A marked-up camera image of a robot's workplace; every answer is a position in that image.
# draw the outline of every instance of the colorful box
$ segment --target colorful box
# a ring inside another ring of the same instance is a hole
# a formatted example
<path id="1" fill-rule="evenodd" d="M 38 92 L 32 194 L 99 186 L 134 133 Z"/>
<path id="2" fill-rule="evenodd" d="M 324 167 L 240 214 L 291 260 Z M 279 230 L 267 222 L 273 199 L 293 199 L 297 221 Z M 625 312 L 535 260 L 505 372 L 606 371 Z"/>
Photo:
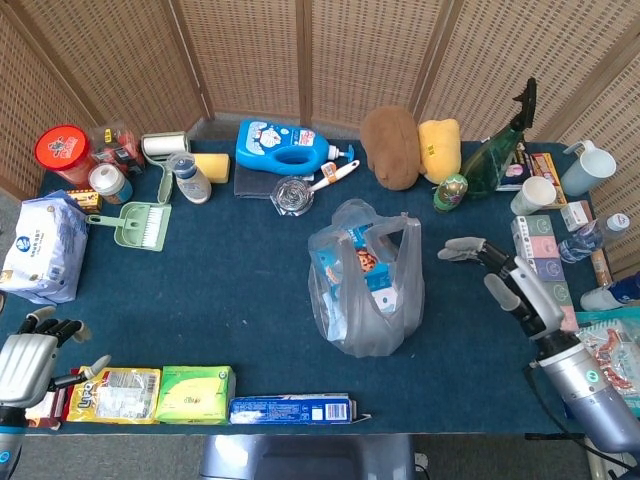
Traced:
<path id="1" fill-rule="evenodd" d="M 156 420 L 163 423 L 227 423 L 235 394 L 231 367 L 164 367 Z"/>

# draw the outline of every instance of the mug handle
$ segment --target mug handle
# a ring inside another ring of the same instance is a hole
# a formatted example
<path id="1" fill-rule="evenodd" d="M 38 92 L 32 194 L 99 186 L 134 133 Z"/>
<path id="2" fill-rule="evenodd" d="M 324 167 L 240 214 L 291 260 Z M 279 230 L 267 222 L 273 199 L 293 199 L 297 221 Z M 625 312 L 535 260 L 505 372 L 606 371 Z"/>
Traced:
<path id="1" fill-rule="evenodd" d="M 573 153 L 578 149 L 580 145 L 584 147 L 585 153 L 596 150 L 596 146 L 593 144 L 591 140 L 583 140 L 581 142 L 574 143 L 569 148 L 565 149 L 562 153 L 564 154 Z"/>

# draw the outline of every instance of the yellow sponge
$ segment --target yellow sponge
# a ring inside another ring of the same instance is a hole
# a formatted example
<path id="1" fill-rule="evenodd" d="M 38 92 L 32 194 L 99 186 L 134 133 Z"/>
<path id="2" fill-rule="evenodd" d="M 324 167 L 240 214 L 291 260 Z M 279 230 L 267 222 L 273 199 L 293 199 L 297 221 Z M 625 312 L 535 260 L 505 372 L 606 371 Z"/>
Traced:
<path id="1" fill-rule="evenodd" d="M 196 166 L 211 183 L 227 183 L 229 181 L 229 155 L 226 153 L 194 153 Z"/>

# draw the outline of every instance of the red item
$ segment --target red item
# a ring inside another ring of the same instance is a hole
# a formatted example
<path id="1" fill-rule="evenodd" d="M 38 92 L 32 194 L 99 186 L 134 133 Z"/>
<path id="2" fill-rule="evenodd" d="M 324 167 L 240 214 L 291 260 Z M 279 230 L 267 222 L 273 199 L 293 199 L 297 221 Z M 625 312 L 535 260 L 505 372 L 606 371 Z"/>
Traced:
<path id="1" fill-rule="evenodd" d="M 89 137 L 75 125 L 53 127 L 36 142 L 36 160 L 78 188 L 90 188 L 89 172 L 96 166 L 89 155 Z"/>

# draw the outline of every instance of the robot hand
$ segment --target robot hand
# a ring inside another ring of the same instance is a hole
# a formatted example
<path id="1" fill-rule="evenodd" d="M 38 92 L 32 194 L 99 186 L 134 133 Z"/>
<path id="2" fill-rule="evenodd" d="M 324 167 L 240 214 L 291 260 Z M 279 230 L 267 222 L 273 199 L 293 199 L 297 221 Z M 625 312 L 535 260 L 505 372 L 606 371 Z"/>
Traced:
<path id="1" fill-rule="evenodd" d="M 11 477 L 20 457 L 26 409 L 40 403 L 47 391 L 93 378 L 111 360 L 105 355 L 78 375 L 52 378 L 58 349 L 69 338 L 91 338 L 83 322 L 48 318 L 54 313 L 54 307 L 45 307 L 27 315 L 0 351 L 0 479 Z"/>

